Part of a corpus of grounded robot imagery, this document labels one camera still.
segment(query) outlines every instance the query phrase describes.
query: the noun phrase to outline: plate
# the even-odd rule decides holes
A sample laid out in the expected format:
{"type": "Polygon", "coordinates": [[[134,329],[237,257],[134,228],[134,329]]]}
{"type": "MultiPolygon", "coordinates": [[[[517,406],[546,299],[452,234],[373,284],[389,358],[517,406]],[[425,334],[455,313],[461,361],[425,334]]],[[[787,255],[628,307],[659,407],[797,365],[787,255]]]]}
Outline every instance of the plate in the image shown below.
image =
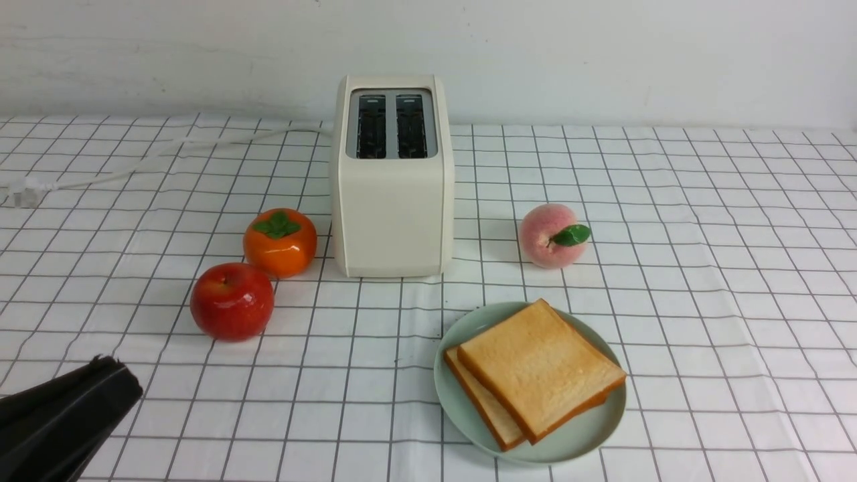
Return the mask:
{"type": "MultiPolygon", "coordinates": [[[[627,400],[625,384],[615,389],[603,404],[568,420],[539,443],[530,445],[529,442],[524,441],[514,449],[501,452],[488,427],[479,416],[479,412],[476,411],[470,398],[458,383],[458,379],[443,359],[443,352],[448,347],[473,338],[522,310],[528,304],[525,302],[489,304],[471,311],[456,321],[443,336],[434,357],[434,387],[437,390],[440,405],[452,424],[474,445],[491,455],[525,465],[571,461],[597,449],[613,435],[625,413],[627,400]]],[[[556,312],[607,358],[616,364],[619,363],[607,342],[592,328],[564,311],[556,310],[556,312]]]]}

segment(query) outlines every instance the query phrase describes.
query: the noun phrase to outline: bread slice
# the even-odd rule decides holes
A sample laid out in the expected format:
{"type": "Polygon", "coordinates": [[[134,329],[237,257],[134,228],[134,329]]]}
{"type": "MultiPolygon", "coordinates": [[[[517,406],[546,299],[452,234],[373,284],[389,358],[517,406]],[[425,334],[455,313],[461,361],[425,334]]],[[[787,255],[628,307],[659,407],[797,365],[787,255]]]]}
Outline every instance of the bread slice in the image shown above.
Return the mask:
{"type": "Polygon", "coordinates": [[[462,343],[457,354],[532,444],[603,403],[626,378],[543,299],[462,343]]]}
{"type": "Polygon", "coordinates": [[[458,379],[461,388],[476,407],[482,421],[488,426],[491,435],[500,446],[500,450],[506,452],[520,445],[526,437],[509,415],[509,412],[488,392],[466,368],[458,361],[457,346],[447,348],[443,353],[443,359],[449,370],[458,379]]]}

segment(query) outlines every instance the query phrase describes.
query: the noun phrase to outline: apple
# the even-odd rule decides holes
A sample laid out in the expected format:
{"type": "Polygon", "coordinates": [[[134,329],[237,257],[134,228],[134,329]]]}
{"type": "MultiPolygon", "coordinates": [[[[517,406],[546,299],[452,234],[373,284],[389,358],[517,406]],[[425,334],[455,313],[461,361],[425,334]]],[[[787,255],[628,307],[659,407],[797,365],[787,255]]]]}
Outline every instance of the apple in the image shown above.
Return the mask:
{"type": "Polygon", "coordinates": [[[194,284],[190,314],[215,340],[243,341],[260,334],[273,313],[273,285],[244,262],[212,266],[194,284]]]}

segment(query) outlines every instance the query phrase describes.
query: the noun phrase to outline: toaster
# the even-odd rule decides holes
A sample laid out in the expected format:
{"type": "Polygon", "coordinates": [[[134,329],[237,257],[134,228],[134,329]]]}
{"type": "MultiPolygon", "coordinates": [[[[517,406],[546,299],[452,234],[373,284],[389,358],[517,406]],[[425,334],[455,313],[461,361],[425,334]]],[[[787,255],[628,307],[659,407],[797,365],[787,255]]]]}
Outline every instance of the toaster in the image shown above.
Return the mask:
{"type": "Polygon", "coordinates": [[[443,273],[452,260],[455,165],[434,75],[346,76],[329,166],[331,247],[346,277],[443,273]]]}

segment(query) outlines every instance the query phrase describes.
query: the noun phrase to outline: white power cord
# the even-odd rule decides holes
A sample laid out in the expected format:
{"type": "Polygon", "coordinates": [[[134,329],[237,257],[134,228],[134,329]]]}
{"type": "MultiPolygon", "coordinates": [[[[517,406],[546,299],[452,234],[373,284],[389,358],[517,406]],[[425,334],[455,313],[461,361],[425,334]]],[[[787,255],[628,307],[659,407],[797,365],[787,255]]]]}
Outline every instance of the white power cord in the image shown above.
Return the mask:
{"type": "Polygon", "coordinates": [[[266,130],[257,134],[253,134],[252,136],[224,136],[214,139],[206,137],[182,137],[167,142],[162,148],[156,150],[154,154],[149,154],[148,156],[138,160],[131,166],[128,166],[120,171],[111,172],[110,174],[56,183],[45,183],[39,181],[36,177],[25,176],[23,178],[16,179],[15,181],[12,181],[8,184],[0,184],[0,193],[6,191],[6,196],[3,198],[3,201],[0,202],[0,205],[5,203],[5,199],[8,199],[9,196],[12,196],[12,200],[16,208],[35,208],[36,206],[38,206],[39,201],[42,199],[42,197],[52,190],[61,190],[78,186],[85,186],[89,184],[105,183],[107,181],[112,181],[113,179],[118,179],[123,176],[127,176],[139,169],[144,162],[157,159],[170,152],[172,149],[177,150],[183,144],[235,144],[239,142],[251,142],[257,139],[264,139],[265,137],[270,136],[278,136],[287,132],[316,132],[323,136],[331,135],[331,132],[329,130],[324,130],[316,127],[287,127],[284,129],[266,130]]]}

